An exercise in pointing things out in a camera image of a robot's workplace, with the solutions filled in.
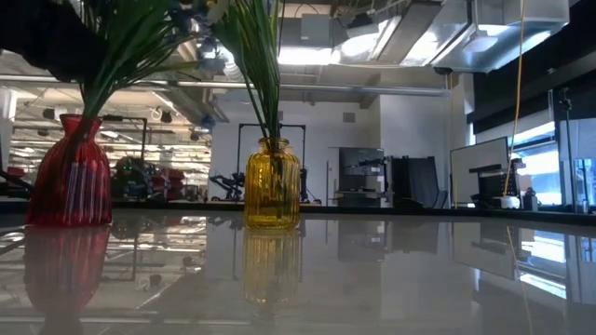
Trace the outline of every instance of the exposed duct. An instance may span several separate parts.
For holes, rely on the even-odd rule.
[[[384,52],[378,61],[399,66],[432,65],[461,72],[498,69],[519,55],[522,1],[447,0],[427,27],[424,23],[432,10],[420,16],[425,5],[414,2],[387,44],[387,50],[395,51]],[[523,52],[569,22],[569,0],[525,1]],[[412,36],[416,36],[413,45]],[[406,55],[403,49],[409,50]]]

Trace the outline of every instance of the machine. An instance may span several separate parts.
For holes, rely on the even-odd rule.
[[[225,191],[225,198],[214,196],[211,201],[242,201],[241,187],[244,187],[245,175],[242,172],[232,173],[232,178],[226,178],[222,175],[209,177],[209,180],[217,184]]]

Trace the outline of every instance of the table surface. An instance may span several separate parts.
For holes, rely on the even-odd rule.
[[[21,216],[3,223],[22,224]],[[115,210],[0,235],[2,334],[592,334],[595,228]]]

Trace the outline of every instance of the red vase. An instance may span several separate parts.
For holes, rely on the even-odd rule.
[[[79,227],[110,223],[110,166],[95,143],[102,121],[76,114],[63,114],[61,121],[65,135],[41,162],[27,224]]]

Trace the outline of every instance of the lamp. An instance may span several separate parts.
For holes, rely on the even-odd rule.
[[[160,120],[161,120],[161,122],[163,122],[165,124],[170,124],[171,123],[171,112],[162,111]]]
[[[41,113],[41,115],[44,116],[45,119],[53,120],[54,117],[56,117],[56,110],[53,108],[46,108],[44,109],[44,112]]]
[[[190,141],[198,141],[198,139],[200,139],[200,134],[193,129],[190,133]]]

